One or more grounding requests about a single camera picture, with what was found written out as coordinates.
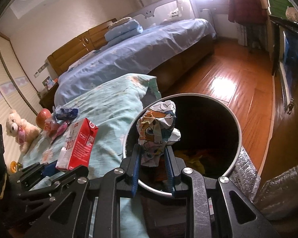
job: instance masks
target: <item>teddy bear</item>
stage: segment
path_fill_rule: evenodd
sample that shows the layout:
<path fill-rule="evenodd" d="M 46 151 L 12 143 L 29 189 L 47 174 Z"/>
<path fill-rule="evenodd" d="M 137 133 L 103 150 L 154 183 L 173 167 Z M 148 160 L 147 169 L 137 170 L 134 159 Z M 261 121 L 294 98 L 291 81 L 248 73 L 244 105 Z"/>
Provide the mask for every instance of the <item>teddy bear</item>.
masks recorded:
<path fill-rule="evenodd" d="M 26 119 L 21 119 L 16 110 L 12 109 L 6 122 L 6 131 L 8 136 L 15 137 L 16 143 L 20 144 L 20 152 L 26 154 L 41 130 Z"/>

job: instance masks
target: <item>pink bow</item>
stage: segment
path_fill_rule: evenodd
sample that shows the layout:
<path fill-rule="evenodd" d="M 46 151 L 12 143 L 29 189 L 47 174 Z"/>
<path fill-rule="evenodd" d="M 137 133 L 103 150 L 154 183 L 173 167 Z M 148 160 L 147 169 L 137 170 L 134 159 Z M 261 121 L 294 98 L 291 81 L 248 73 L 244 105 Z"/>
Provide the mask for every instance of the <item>pink bow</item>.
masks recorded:
<path fill-rule="evenodd" d="M 25 142 L 25 130 L 22 127 L 19 127 L 18 140 L 19 140 L 19 144 L 22 144 Z"/>

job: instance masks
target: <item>hanging clothes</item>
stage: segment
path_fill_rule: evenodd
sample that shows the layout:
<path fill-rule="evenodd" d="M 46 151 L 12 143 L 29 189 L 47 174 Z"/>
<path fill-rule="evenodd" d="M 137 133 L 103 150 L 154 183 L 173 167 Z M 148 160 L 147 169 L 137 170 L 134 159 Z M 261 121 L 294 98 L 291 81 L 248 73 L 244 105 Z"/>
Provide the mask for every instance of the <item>hanging clothes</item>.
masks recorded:
<path fill-rule="evenodd" d="M 261 0 L 229 0 L 228 20 L 245 24 L 265 24 L 267 13 Z"/>

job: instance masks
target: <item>sliding wardrobe door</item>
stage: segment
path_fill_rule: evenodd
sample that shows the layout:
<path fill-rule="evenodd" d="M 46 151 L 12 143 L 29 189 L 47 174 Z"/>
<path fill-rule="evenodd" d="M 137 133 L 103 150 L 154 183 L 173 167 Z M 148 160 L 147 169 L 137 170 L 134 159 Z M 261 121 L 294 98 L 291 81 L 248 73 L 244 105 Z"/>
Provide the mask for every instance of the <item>sliding wardrobe door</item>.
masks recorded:
<path fill-rule="evenodd" d="M 36 114 L 39 113 L 42 109 L 39 104 L 40 98 L 21 68 L 18 59 L 14 54 L 10 41 L 2 38 L 1 36 L 0 54 L 6 66 L 6 70 L 12 79 L 12 82 L 15 83 L 16 88 L 20 90 L 21 95 L 24 97 L 25 101 L 28 102 L 32 110 Z"/>
<path fill-rule="evenodd" d="M 6 120 L 10 110 L 9 104 L 0 92 L 0 124 L 2 125 L 4 144 L 3 156 L 8 169 L 10 168 L 11 161 L 17 162 L 20 156 L 19 145 L 15 142 L 15 138 L 7 136 L 6 133 Z"/>
<path fill-rule="evenodd" d="M 3 97 L 5 98 L 8 105 L 15 109 L 21 118 L 26 119 L 28 122 L 32 124 L 36 124 L 35 113 L 31 110 L 28 104 L 23 100 L 20 96 L 19 92 L 13 85 L 11 79 L 9 78 L 7 72 L 5 71 L 3 64 L 0 59 L 0 91 Z M 9 112 L 2 112 L 4 118 L 7 119 Z"/>

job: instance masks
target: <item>light blue bedsheet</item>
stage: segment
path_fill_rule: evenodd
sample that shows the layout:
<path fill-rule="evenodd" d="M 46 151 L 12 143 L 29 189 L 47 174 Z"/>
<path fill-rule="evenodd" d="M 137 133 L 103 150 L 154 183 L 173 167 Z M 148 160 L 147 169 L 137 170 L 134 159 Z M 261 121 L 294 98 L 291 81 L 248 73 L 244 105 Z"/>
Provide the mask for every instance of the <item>light blue bedsheet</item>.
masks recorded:
<path fill-rule="evenodd" d="M 99 127 L 89 162 L 89 179 L 103 176 L 108 171 L 119 167 L 122 159 L 123 140 L 134 118 L 142 111 L 141 99 L 147 90 L 160 99 L 156 78 L 142 74 L 126 74 L 104 83 L 67 103 L 77 105 L 80 115 L 76 121 L 87 117 Z M 49 141 L 39 137 L 32 149 L 22 158 L 27 167 L 35 162 L 42 162 L 42 153 L 51 149 L 48 162 L 57 160 L 64 144 L 66 134 L 58 137 L 50 147 Z M 122 198 L 120 202 L 121 237 L 148 238 L 139 197 Z"/>
<path fill-rule="evenodd" d="M 182 20 L 148 28 L 63 73 L 58 79 L 55 105 L 64 105 L 126 73 L 148 74 L 208 34 L 215 36 L 215 31 L 204 19 Z"/>

